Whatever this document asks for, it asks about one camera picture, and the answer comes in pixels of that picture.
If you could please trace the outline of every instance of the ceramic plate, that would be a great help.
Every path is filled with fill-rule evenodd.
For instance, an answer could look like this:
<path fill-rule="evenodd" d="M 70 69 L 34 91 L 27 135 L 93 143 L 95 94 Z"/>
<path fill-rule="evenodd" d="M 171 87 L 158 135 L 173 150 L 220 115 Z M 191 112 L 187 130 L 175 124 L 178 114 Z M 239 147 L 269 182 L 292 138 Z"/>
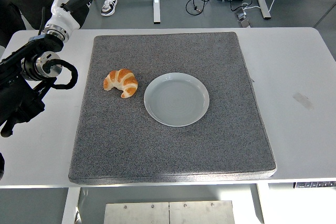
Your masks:
<path fill-rule="evenodd" d="M 197 122 L 209 107 L 209 94 L 195 77 L 185 73 L 167 73 L 146 88 L 145 107 L 155 120 L 182 127 Z"/>

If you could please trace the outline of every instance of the croissant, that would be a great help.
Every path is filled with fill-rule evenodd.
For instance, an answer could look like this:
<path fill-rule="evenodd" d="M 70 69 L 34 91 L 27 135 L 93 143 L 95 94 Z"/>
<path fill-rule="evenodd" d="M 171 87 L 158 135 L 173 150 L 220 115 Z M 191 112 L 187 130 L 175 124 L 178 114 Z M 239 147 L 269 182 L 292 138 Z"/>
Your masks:
<path fill-rule="evenodd" d="M 112 70 L 105 78 L 103 86 L 105 90 L 111 90 L 112 88 L 122 90 L 121 98 L 128 98 L 136 92 L 138 82 L 131 70 L 123 68 Z"/>

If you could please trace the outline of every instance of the textured gray pad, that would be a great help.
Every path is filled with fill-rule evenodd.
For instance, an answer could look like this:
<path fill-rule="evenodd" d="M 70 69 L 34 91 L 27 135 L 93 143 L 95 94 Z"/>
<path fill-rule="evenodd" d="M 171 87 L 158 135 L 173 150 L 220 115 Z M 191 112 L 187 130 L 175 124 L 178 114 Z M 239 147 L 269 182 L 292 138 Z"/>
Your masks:
<path fill-rule="evenodd" d="M 131 69 L 130 98 L 105 91 L 111 70 Z M 196 123 L 160 124 L 143 96 L 156 77 L 182 72 L 207 87 Z M 82 102 L 69 179 L 77 184 L 196 182 L 271 176 L 275 160 L 235 33 L 99 36 Z"/>

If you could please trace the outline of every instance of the robotic hand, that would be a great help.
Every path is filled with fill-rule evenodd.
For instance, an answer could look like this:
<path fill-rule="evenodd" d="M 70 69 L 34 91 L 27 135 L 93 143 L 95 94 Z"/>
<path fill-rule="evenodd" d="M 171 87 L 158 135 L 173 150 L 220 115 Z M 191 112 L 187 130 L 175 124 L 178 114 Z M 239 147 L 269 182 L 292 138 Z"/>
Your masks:
<path fill-rule="evenodd" d="M 2 137 L 12 135 L 16 123 L 29 122 L 44 110 L 42 98 L 50 88 L 75 86 L 76 68 L 61 60 L 56 52 L 61 51 L 72 32 L 84 24 L 92 1 L 55 0 L 44 34 L 29 39 L 0 62 L 0 126 L 6 122 L 1 130 Z M 54 84 L 63 67 L 71 71 L 70 82 Z M 26 80 L 40 83 L 31 88 Z"/>

